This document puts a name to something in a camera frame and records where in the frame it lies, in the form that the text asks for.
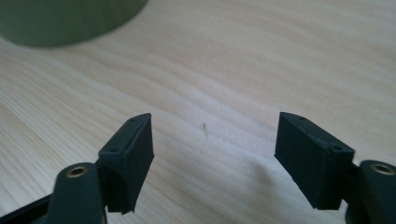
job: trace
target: wooden table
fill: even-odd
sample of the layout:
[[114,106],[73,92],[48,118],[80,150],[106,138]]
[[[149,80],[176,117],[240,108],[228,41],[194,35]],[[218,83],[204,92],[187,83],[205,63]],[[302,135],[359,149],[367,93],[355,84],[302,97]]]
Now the wooden table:
[[395,164],[395,24],[392,0],[150,0],[73,46],[2,39],[0,216],[149,112],[156,157],[135,213],[109,223],[345,223],[275,159],[278,115],[311,119],[356,164]]

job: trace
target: light wood surface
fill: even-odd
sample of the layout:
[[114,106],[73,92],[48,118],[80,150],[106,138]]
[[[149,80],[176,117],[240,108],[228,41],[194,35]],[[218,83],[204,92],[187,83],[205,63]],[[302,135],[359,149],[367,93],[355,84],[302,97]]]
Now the light wood surface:
[[278,114],[396,163],[393,0],[149,0],[120,29],[57,49],[0,40],[0,216],[96,161],[152,114],[134,214],[109,223],[345,223],[312,209],[274,157]]

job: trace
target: green cylindrical object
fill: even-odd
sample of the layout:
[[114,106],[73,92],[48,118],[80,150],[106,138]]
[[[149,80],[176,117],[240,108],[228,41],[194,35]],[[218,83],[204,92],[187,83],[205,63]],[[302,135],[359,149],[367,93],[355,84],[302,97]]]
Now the green cylindrical object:
[[16,44],[50,47],[106,33],[148,0],[0,0],[0,35]]

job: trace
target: black plastic arm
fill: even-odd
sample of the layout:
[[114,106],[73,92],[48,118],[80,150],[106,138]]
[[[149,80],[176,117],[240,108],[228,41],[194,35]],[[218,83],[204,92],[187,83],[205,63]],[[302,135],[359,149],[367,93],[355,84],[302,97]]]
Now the black plastic arm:
[[348,203],[348,224],[396,223],[396,167],[352,163],[355,150],[310,120],[280,113],[276,158],[314,208]]
[[106,223],[106,206],[109,212],[134,211],[153,159],[151,115],[129,119],[96,163],[63,169],[51,195],[0,217],[0,223]]

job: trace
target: mounting hole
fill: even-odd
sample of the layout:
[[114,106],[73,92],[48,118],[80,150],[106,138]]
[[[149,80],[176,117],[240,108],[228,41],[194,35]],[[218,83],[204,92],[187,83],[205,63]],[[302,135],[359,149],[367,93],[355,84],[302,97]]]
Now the mounting hole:
[[371,168],[381,175],[396,175],[396,171],[384,164],[372,164]]
[[88,168],[85,166],[77,166],[67,171],[66,176],[70,178],[79,177],[87,173]]

